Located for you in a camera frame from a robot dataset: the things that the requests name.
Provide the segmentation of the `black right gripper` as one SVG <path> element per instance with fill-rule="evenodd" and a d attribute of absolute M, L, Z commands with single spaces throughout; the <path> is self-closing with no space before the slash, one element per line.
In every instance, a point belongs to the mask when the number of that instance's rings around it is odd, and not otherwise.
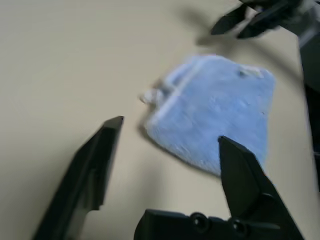
<path fill-rule="evenodd" d="M 290 18 L 294 12 L 307 12 L 308 0 L 241 0 L 242 4 L 223 15 L 210 30 L 211 35 L 223 35 L 245 20 L 246 11 L 257 11 L 237 35 L 238 39 L 255 38 Z"/>

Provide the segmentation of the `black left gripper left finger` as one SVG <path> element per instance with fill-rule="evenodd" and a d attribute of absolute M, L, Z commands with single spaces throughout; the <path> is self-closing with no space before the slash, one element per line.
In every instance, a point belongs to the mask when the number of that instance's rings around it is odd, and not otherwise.
<path fill-rule="evenodd" d="M 77 150 L 33 239 L 79 239 L 87 214 L 104 203 L 123 123 L 123 116 L 106 120 Z"/>

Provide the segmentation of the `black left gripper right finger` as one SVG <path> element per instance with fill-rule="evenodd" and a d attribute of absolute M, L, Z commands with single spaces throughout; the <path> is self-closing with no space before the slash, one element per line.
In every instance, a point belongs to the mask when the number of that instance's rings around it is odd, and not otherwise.
<path fill-rule="evenodd" d="M 256 156 L 226 136 L 220 136 L 218 143 L 220 177 L 236 234 L 248 240 L 302 240 Z"/>

